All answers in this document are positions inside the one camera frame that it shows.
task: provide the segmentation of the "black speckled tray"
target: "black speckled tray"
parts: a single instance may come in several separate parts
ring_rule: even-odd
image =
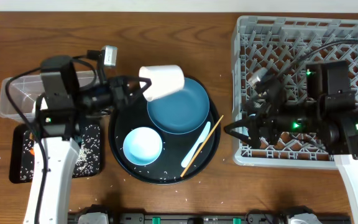
[[[91,177],[101,172],[103,155],[101,152],[101,129],[98,124],[87,124],[83,128],[80,139],[80,155],[76,161],[73,178]],[[31,182],[34,175],[34,156],[30,150],[34,146],[34,140],[30,139],[30,131],[25,124],[21,124],[14,130],[11,167],[9,180],[14,184]]]
[[[135,178],[151,184],[175,184],[194,177],[201,172],[213,158],[218,148],[221,135],[220,125],[205,144],[183,178],[180,174],[184,168],[180,162],[187,155],[201,134],[206,122],[211,122],[211,129],[218,121],[219,115],[214,103],[210,100],[210,111],[206,121],[196,130],[187,134],[169,134],[156,127],[147,113],[147,101],[144,98],[122,111],[115,110],[110,118],[109,143],[111,151],[121,167]],[[129,162],[122,150],[125,137],[135,128],[149,127],[162,138],[163,151],[158,159],[146,166]]]

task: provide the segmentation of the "plastic crate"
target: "plastic crate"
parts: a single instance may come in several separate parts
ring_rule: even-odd
[[[80,86],[85,86],[92,82],[93,72],[83,71],[77,72],[78,82]],[[1,92],[0,92],[0,117],[10,118],[17,122],[23,122],[22,118],[16,113],[16,110],[10,104],[6,97],[5,86],[8,80],[11,78],[5,78],[2,81]],[[29,120],[33,121],[35,113],[32,112],[34,103],[37,97],[44,92],[44,86],[40,75],[26,75],[24,77],[14,80],[10,87],[9,92],[16,105],[22,110],[24,116]]]
[[[259,68],[279,72],[290,62],[325,43],[341,39],[358,39],[358,21],[291,17],[241,16],[232,35],[231,67],[233,78],[232,120],[247,116],[242,103],[255,95],[247,79]],[[351,88],[357,90],[358,106],[358,45],[342,44],[320,51],[285,75],[288,103],[306,100],[305,64],[315,61],[347,60]],[[246,133],[246,128],[236,131]],[[242,166],[296,167],[336,169],[333,156],[311,144],[294,140],[283,133],[276,146],[264,138],[262,149],[252,149],[233,138],[234,162]],[[320,144],[316,135],[301,134]]]

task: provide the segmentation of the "white mug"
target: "white mug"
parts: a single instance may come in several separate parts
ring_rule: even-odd
[[[149,102],[175,93],[185,86],[185,76],[178,65],[141,67],[139,77],[152,81],[152,85],[143,93]]]

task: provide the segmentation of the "dish rack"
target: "dish rack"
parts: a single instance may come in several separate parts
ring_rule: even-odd
[[[231,68],[233,79],[232,121],[246,118],[242,104],[256,92],[248,83],[252,72],[259,68],[279,72],[293,60],[325,43],[343,39],[358,39],[357,20],[310,19],[291,17],[241,16],[232,35]],[[305,65],[311,62],[346,60],[349,79],[356,93],[358,106],[358,45],[342,44],[314,54],[284,77],[288,103],[307,99]],[[247,133],[246,128],[237,132]],[[252,149],[233,138],[234,162],[242,166],[292,167],[308,169],[336,169],[333,156],[310,143],[302,143],[291,133],[283,133],[276,146],[261,139],[261,149]],[[315,133],[300,134],[321,144]]]

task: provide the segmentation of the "wooden table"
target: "wooden table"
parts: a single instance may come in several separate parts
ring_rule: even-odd
[[[118,47],[117,72],[137,74],[143,65],[177,64],[201,80],[221,114],[231,121],[230,45],[242,14],[129,12],[0,12],[0,87],[4,78],[37,67],[50,56],[81,55],[104,45]],[[358,19],[358,14],[258,14]],[[107,129],[108,120],[103,121]],[[0,118],[0,223],[23,221],[30,184],[8,179],[12,133],[18,125]],[[115,212],[237,213],[306,205],[316,213],[350,215],[338,171],[241,167],[232,160],[231,138],[199,175],[159,186],[130,177],[106,140],[106,167],[97,176],[73,179],[69,209],[93,203]]]

